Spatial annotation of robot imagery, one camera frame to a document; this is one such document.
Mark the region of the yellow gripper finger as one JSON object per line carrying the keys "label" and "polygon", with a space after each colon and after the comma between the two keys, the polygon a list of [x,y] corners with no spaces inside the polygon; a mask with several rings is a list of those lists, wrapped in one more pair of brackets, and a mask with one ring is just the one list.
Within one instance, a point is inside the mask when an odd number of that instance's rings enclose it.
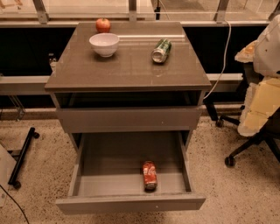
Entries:
{"label": "yellow gripper finger", "polygon": [[249,63],[253,61],[255,54],[255,47],[257,41],[254,40],[245,47],[243,47],[235,56],[234,59],[241,63]]}
{"label": "yellow gripper finger", "polygon": [[250,83],[244,106],[237,130],[242,136],[252,137],[280,108],[280,80],[265,78],[258,84]]}

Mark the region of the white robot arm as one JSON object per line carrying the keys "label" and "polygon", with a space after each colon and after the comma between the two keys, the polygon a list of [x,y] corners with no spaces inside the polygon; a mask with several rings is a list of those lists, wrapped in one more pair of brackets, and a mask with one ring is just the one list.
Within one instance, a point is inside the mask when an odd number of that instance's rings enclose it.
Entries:
{"label": "white robot arm", "polygon": [[280,15],[275,16],[258,39],[244,47],[234,59],[252,62],[254,71],[263,76],[258,84],[249,84],[238,125],[242,136],[251,137],[280,108]]}

